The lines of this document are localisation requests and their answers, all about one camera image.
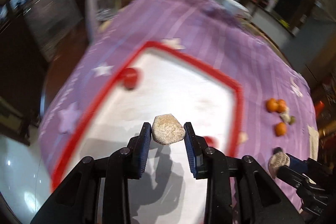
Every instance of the white star pattern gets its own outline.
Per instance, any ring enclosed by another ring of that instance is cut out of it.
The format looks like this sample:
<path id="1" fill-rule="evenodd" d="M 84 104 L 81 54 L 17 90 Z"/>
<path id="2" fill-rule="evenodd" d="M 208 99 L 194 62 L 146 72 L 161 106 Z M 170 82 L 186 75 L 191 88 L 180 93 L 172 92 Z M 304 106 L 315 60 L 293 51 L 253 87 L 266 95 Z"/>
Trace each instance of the white star pattern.
<path id="1" fill-rule="evenodd" d="M 94 69 L 92 69 L 96 74 L 95 74 L 95 77 L 98 77 L 98 76 L 108 76 L 108 75 L 111 75 L 111 70 L 114 66 L 108 66 L 106 62 L 104 63 L 101 63 L 99 65 L 99 67 L 96 67 Z"/>
<path id="2" fill-rule="evenodd" d="M 80 110 L 76 109 L 77 103 L 71 103 L 68 108 L 58 111 L 59 118 L 61 120 L 58 130 L 60 133 L 72 133 L 75 129 L 75 123 L 80 117 Z"/>

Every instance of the striped tablecloth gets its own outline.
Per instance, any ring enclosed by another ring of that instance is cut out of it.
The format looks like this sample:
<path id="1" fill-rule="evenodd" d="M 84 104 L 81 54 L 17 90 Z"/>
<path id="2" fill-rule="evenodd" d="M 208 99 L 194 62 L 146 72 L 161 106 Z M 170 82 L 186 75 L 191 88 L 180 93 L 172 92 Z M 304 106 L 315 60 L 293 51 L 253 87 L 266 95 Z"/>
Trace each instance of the striped tablecloth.
<path id="1" fill-rule="evenodd" d="M 148 40 L 181 39 L 183 52 L 237 80 L 244 91 L 242 131 L 248 141 L 236 157 L 253 156 L 265 169 L 272 149 L 280 146 L 300 159 L 310 154 L 308 127 L 316 129 L 310 90 L 301 75 L 289 68 L 260 38 L 213 0 L 136 0 L 98 35 L 50 105 L 39 127 L 44 163 L 51 173 L 76 124 L 107 79 L 127 57 Z M 294 92 L 298 86 L 302 97 Z M 265 101 L 284 99 L 296 123 L 276 137 L 278 115 L 268 113 Z M 277 180 L 296 208 L 295 189 Z"/>

